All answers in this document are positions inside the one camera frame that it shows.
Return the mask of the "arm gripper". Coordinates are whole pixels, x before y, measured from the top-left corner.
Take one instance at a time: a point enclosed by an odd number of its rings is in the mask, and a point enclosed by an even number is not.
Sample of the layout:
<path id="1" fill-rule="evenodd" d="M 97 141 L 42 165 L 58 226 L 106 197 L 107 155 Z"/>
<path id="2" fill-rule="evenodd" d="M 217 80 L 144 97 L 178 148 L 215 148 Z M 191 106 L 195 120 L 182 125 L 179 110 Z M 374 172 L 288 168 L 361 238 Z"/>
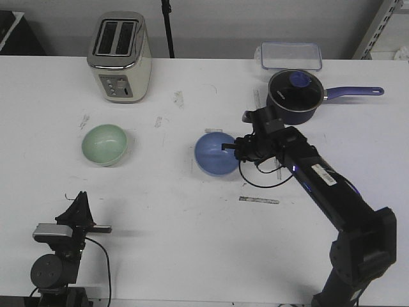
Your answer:
<path id="1" fill-rule="evenodd" d="M 93 220 L 89 207 L 88 194 L 86 191 L 80 191 L 72 204 L 59 216 L 55 217 L 57 224 L 76 224 L 80 217 L 81 198 L 84 209 L 84 220 L 87 225 L 71 226 L 72 234 L 63 240 L 61 253 L 81 253 L 86 243 L 88 233 L 104 233 L 112 232 L 112 226 L 107 224 L 96 224 Z"/>
<path id="2" fill-rule="evenodd" d="M 236 138 L 234 144 L 223 143 L 222 150 L 235 150 L 235 157 L 243 162 L 263 162 L 272 157 L 276 157 L 279 162 L 283 162 L 288 131 L 284 128 L 272 134 L 266 134 L 263 126 L 265 121 L 276 118 L 279 118 L 279 116 L 275 107 L 263 107 L 255 111 L 245 111 L 242 121 L 252 124 L 252 134 Z"/>

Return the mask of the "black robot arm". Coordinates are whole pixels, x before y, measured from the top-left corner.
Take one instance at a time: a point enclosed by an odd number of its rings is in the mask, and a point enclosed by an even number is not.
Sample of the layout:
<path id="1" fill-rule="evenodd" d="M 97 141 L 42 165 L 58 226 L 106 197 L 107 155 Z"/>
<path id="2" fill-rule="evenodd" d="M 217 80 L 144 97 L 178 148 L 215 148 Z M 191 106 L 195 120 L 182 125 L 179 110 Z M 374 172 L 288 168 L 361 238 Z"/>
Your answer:
<path id="1" fill-rule="evenodd" d="M 38 258 L 31 268 L 31 281 L 40 293 L 39 306 L 93 306 L 83 287 L 76 287 L 86 241 L 99 247 L 89 233 L 111 233 L 112 226 L 98 226 L 91 215 L 87 192 L 78 193 L 73 203 L 55 223 L 40 223 L 33 238 L 46 243 L 53 254 Z"/>
<path id="2" fill-rule="evenodd" d="M 396 219 L 373 210 L 293 127 L 242 138 L 233 171 L 211 176 L 206 128 L 248 133 L 239 109 L 190 110 L 129 125 L 136 147 L 85 166 L 81 187 L 106 240 L 118 299 L 355 306 L 393 262 Z"/>

